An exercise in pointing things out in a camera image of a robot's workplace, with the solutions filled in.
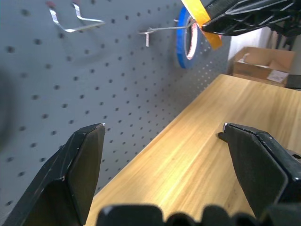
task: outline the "orange tape roll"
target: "orange tape roll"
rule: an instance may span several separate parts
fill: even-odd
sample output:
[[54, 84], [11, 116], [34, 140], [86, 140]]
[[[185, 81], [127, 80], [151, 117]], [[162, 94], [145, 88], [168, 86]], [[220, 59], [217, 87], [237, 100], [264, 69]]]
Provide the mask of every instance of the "orange tape roll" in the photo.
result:
[[[199, 28], [202, 31], [202, 25], [210, 20], [205, 7], [200, 0], [182, 0], [191, 17], [196, 20]], [[222, 46], [221, 37], [217, 34], [207, 33], [202, 31], [213, 49], [218, 49]]]

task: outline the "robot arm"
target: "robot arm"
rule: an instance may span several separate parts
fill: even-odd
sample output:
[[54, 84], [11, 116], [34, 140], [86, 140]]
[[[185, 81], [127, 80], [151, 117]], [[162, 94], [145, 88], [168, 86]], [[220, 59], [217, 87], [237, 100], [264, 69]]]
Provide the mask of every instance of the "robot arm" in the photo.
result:
[[301, 34], [299, 0], [213, 0], [205, 32], [237, 36], [262, 27], [287, 37]]

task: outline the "wood grain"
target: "wood grain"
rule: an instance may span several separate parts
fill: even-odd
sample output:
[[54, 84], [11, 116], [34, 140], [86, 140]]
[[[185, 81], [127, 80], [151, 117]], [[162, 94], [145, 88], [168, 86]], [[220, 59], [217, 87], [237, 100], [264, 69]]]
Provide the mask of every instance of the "wood grain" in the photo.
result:
[[301, 153], [301, 92], [220, 75], [94, 198], [88, 226], [104, 206], [158, 205], [166, 219], [185, 211], [200, 220], [209, 204], [252, 213], [228, 146], [216, 137], [224, 122], [269, 132]]

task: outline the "metal hook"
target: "metal hook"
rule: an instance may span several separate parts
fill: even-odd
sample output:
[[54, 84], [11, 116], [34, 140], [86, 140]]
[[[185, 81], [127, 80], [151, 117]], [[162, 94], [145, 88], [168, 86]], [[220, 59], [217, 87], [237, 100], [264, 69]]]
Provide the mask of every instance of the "metal hook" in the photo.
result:
[[51, 1], [46, 2], [46, 4], [49, 7], [49, 11], [50, 14], [52, 16], [52, 20], [53, 22], [59, 27], [61, 28], [63, 31], [68, 32], [68, 33], [72, 33], [72, 32], [78, 32], [78, 31], [83, 31], [83, 30], [88, 30], [97, 26], [102, 26], [105, 24], [104, 21], [102, 20], [96, 20], [96, 19], [88, 19], [88, 18], [83, 18], [80, 14], [80, 9], [79, 9], [79, 5], [75, 2], [73, 2], [73, 6], [75, 8], [75, 12], [76, 12], [76, 16], [78, 19], [80, 20], [85, 20], [85, 21], [93, 21], [93, 22], [97, 22], [96, 24], [90, 24], [90, 25], [86, 25], [86, 26], [82, 26], [82, 27], [77, 27], [77, 28], [71, 28], [71, 29], [65, 29], [59, 22], [56, 16], [56, 10], [55, 10], [55, 4]]
[[163, 31], [163, 30], [178, 30], [178, 29], [187, 29], [189, 27], [191, 27], [194, 23], [196, 22], [196, 20], [191, 20], [191, 22], [187, 25], [187, 26], [182, 26], [182, 27], [162, 27], [162, 28], [149, 28], [147, 31], [145, 32], [139, 32], [139, 34], [145, 34], [146, 35], [146, 47], [149, 46], [149, 35], [151, 33], [157, 32], [157, 31]]

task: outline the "tape roll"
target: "tape roll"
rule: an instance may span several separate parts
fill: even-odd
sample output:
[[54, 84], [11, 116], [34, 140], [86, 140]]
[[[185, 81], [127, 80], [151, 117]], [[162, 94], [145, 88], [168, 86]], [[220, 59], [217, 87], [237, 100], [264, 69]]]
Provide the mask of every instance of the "tape roll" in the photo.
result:
[[[210, 16], [200, 0], [182, 0], [182, 2], [191, 16], [197, 21], [200, 28], [204, 23], [210, 20]], [[207, 32], [202, 33], [205, 35], [213, 49], [218, 49], [222, 46], [222, 39], [217, 34]]]
[[[192, 20], [193, 18], [188, 10], [183, 7], [178, 17], [178, 26], [187, 26]], [[177, 30], [176, 52], [179, 64], [182, 68], [191, 68], [193, 66], [200, 35], [201, 33], [197, 23], [194, 23], [190, 28]]]

